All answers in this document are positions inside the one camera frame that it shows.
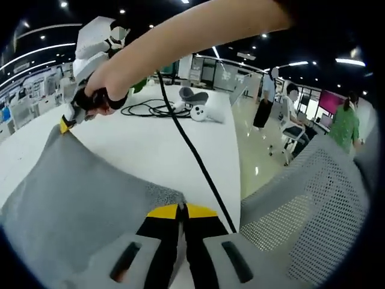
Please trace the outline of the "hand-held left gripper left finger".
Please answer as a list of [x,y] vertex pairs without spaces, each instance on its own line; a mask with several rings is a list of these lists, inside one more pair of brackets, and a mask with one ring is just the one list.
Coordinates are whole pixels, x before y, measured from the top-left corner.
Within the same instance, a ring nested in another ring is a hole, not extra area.
[[180,239],[182,204],[150,211],[136,234],[125,233],[97,251],[81,273],[59,288],[168,288]]

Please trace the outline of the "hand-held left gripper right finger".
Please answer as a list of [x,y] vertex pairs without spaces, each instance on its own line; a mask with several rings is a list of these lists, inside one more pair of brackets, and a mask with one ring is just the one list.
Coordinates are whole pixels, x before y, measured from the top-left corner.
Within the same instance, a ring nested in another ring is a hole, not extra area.
[[300,288],[283,266],[240,233],[229,234],[217,213],[186,203],[183,228],[196,288]]

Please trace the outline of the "person's right hand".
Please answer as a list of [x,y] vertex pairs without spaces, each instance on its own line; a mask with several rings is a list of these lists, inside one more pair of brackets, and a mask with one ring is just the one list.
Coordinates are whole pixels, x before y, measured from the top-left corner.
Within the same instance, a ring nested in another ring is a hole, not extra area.
[[97,114],[109,115],[121,108],[127,99],[127,93],[132,85],[132,81],[125,73],[125,69],[118,68],[111,63],[104,63],[94,71],[85,86],[84,93],[92,97],[97,90],[105,89],[107,100],[104,104],[88,110],[89,116]]

